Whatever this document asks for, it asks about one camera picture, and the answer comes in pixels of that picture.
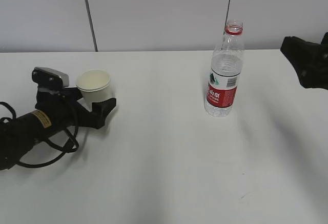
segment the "tabletop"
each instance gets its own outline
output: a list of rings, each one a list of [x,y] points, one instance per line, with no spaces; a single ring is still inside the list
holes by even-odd
[[[36,66],[72,86],[104,69],[118,106],[106,127],[81,129],[75,154],[0,171],[0,222],[328,223],[328,91],[302,88],[279,50],[247,50],[231,114],[211,117],[211,54],[1,53],[0,100],[18,115],[34,109]],[[56,155],[41,143],[22,161]]]

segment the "white paper cup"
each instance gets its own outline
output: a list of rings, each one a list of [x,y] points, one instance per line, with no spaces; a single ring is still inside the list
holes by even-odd
[[[95,69],[83,73],[76,80],[76,86],[88,106],[92,109],[92,103],[98,103],[114,97],[110,85],[111,76],[104,70]]]

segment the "water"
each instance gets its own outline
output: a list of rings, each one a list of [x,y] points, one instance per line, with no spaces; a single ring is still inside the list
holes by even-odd
[[[236,51],[217,51],[213,53],[212,69],[224,76],[235,76],[241,72],[242,60],[236,56],[240,52]],[[206,97],[204,101],[205,110],[215,117],[223,117],[229,115],[232,105],[226,108],[219,108],[211,105]]]

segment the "red label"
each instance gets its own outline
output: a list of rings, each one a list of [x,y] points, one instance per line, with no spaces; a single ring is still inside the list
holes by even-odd
[[[236,91],[237,87],[230,90],[218,90],[209,84],[206,99],[215,107],[226,108],[234,102]]]

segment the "plastic water bottle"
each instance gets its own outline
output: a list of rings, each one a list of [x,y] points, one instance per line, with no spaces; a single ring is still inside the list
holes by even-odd
[[[210,115],[223,117],[232,109],[243,63],[244,43],[241,34],[242,22],[229,20],[222,46],[217,46],[213,52],[204,101],[204,107]]]

